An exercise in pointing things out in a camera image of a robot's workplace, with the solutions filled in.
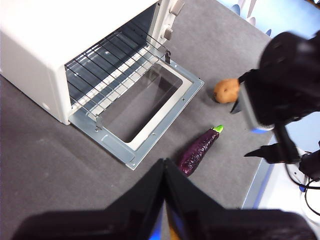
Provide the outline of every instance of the gray table surface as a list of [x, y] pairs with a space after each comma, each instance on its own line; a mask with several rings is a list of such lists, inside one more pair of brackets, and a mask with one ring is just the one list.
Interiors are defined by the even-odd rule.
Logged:
[[260, 162], [243, 155], [270, 135], [250, 133], [242, 113], [230, 115], [232, 105], [215, 103], [211, 95], [221, 79], [257, 67], [270, 39], [214, 0], [185, 2], [166, 46], [205, 85], [135, 171], [1, 77], [1, 239], [32, 214], [105, 208], [157, 159], [178, 158], [188, 143], [219, 124], [225, 129], [189, 179], [226, 208], [242, 205]]

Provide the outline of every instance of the oven control knob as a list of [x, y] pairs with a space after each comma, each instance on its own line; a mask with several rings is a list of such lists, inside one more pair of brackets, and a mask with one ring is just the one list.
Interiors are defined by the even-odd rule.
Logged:
[[175, 2], [175, 4], [171, 7], [171, 9], [169, 10], [169, 13], [178, 16], [179, 13], [181, 12], [181, 9], [184, 7], [185, 2], [182, 0], [177, 0]]
[[164, 31], [163, 37], [167, 40], [170, 40], [172, 37], [173, 30], [170, 27], [167, 27]]

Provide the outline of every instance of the white toaster oven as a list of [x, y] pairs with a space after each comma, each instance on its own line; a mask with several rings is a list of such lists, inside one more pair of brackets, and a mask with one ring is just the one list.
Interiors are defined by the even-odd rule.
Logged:
[[181, 0], [1, 5], [1, 74], [132, 170], [204, 84], [163, 45]]

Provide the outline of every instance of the purple eggplant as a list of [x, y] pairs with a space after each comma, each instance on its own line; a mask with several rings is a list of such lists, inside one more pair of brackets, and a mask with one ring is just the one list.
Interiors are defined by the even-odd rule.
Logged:
[[210, 128], [185, 150], [177, 163], [178, 168], [185, 176], [189, 177], [196, 170], [204, 155], [220, 136], [223, 129], [223, 125]]

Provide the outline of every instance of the potato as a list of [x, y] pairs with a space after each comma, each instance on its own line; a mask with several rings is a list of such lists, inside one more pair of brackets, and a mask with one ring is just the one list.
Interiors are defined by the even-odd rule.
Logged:
[[218, 82], [213, 90], [214, 99], [221, 104], [234, 103], [238, 99], [239, 80], [226, 78]]

